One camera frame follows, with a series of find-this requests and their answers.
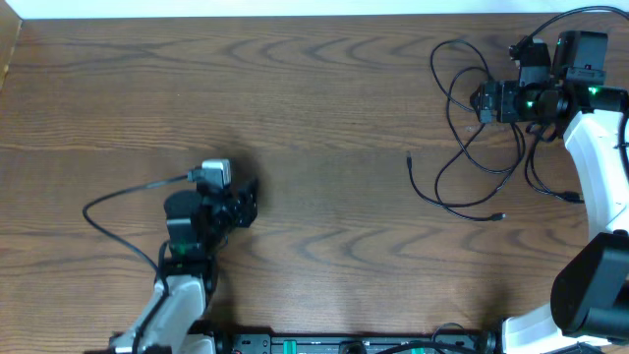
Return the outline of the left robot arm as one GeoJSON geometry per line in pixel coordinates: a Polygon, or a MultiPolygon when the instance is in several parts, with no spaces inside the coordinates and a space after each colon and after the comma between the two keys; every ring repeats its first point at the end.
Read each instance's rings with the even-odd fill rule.
{"type": "Polygon", "coordinates": [[[159,250],[153,294],[136,322],[110,339],[111,353],[212,353],[214,340],[195,326],[216,288],[216,255],[228,234],[257,218],[256,179],[236,194],[200,184],[164,202],[169,241],[159,250]]]}

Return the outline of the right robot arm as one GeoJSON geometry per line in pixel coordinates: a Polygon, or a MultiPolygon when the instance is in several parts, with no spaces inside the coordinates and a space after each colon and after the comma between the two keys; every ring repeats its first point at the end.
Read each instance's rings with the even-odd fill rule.
{"type": "Polygon", "coordinates": [[[576,167],[589,242],[555,278],[548,304],[501,325],[504,353],[558,353],[628,342],[628,92],[605,85],[607,36],[562,32],[555,52],[513,45],[516,81],[486,81],[470,102],[482,123],[552,125],[576,167]]]}

